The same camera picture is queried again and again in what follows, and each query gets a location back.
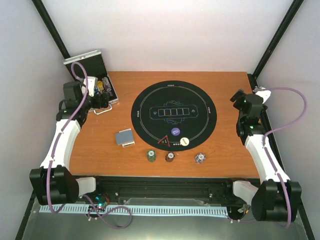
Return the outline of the red triangular all-in button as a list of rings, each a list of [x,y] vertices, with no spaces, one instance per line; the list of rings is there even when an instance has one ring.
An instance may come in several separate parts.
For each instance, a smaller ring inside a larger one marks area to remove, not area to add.
[[[157,143],[160,144],[160,145],[166,146],[166,147],[170,147],[171,146],[168,135],[165,135]]]

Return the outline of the green poker chip stack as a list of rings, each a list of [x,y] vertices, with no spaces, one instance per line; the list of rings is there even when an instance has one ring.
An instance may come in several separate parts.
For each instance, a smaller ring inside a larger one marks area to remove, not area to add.
[[[152,162],[156,161],[156,151],[155,150],[153,150],[153,149],[148,150],[146,156],[147,156],[147,160],[149,162],[152,163]]]

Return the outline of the brown poker chip stack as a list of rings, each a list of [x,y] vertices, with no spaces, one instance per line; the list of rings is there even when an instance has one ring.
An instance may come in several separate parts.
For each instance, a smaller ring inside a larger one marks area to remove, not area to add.
[[[166,162],[172,162],[175,158],[175,154],[173,152],[168,152],[165,156]]]

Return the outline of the purple small blind button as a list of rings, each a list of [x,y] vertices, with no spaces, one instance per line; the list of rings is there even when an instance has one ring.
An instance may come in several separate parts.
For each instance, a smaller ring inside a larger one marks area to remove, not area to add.
[[[171,134],[172,134],[173,136],[178,136],[178,135],[180,135],[180,133],[181,133],[181,131],[180,131],[180,129],[177,128],[177,127],[174,127],[174,128],[171,129]]]

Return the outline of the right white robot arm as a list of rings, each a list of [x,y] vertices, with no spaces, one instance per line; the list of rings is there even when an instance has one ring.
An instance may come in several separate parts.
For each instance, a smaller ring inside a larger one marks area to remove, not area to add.
[[[289,225],[296,219],[302,188],[280,166],[269,141],[272,132],[265,131],[260,123],[270,96],[271,91],[265,88],[256,88],[250,94],[240,89],[230,99],[239,111],[236,133],[250,153],[260,179],[259,187],[235,180],[232,192],[251,207],[255,220]]]

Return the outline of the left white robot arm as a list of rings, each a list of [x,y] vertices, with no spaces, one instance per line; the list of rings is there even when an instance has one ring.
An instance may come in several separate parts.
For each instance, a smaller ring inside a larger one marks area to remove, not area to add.
[[[110,109],[109,95],[96,92],[98,79],[63,85],[64,99],[59,102],[55,134],[49,151],[39,168],[32,169],[29,179],[42,206],[75,203],[82,195],[92,201],[103,198],[104,188],[95,177],[76,178],[70,173],[71,153],[90,110]]]

